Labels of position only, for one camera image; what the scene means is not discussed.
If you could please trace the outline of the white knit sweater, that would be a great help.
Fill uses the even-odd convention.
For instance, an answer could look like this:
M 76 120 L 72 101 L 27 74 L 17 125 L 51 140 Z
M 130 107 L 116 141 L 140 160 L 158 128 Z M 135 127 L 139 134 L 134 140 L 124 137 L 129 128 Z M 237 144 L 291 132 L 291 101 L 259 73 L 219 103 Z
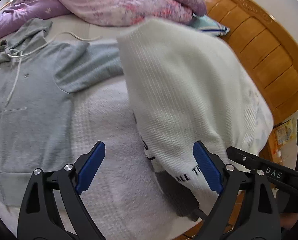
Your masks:
M 169 21 L 148 20 L 117 42 L 145 155 L 209 213 L 217 194 L 193 145 L 202 141 L 224 163 L 230 146 L 257 151 L 250 77 L 225 42 Z

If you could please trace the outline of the yellow snack packet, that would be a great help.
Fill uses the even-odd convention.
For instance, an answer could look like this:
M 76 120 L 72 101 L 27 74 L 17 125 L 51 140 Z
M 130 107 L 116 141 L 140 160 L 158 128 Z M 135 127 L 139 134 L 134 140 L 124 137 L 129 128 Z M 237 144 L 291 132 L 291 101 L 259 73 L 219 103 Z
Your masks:
M 292 118 L 277 126 L 274 129 L 274 134 L 276 136 L 278 145 L 285 145 L 289 141 L 296 139 L 297 132 L 295 119 Z

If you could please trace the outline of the white bed sheet mattress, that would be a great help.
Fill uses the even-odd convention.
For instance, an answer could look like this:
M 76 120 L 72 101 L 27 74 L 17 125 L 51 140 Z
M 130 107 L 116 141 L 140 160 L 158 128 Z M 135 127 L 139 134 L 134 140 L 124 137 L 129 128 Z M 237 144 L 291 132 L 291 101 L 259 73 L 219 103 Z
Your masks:
M 273 116 L 252 79 L 251 83 L 257 151 L 247 152 L 258 155 L 273 129 Z M 167 172 L 154 171 L 144 152 L 123 67 L 121 75 L 74 94 L 70 139 L 69 163 L 97 141 L 105 144 L 104 161 L 82 198 L 107 239 L 169 239 L 171 233 L 178 235 L 192 226 L 199 202 Z

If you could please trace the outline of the grey zip hoodie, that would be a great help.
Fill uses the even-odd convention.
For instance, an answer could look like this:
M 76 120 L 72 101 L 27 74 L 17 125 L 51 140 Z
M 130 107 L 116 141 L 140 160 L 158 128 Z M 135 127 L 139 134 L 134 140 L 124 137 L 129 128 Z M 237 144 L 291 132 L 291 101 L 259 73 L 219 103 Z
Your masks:
M 51 42 L 32 18 L 0 43 L 0 201 L 20 206 L 34 169 L 72 160 L 76 92 L 122 74 L 115 40 Z

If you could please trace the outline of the wooden headboard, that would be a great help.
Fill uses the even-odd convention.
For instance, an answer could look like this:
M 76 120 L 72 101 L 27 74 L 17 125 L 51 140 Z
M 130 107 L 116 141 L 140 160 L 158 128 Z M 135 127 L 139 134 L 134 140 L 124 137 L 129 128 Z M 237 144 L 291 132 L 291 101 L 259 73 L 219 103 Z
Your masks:
M 252 0 L 203 0 L 280 124 L 298 110 L 298 44 Z

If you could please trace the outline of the blue striped pillow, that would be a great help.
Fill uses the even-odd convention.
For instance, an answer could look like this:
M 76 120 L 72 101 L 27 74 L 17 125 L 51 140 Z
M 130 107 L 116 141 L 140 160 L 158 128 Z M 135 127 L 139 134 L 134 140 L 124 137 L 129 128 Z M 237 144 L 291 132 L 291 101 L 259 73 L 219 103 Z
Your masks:
M 230 32 L 229 27 L 218 23 L 206 15 L 202 17 L 194 15 L 188 26 L 211 36 L 225 36 Z

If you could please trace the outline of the purple floral quilt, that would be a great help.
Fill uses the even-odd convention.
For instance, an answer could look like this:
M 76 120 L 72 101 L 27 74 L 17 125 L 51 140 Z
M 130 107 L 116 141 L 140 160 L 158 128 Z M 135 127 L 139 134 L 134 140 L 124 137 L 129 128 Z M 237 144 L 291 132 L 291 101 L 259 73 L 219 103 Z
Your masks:
M 31 18 L 47 20 L 74 14 L 103 27 L 128 27 L 148 17 L 188 24 L 204 16 L 203 0 L 13 0 L 0 13 L 0 38 L 17 31 Z

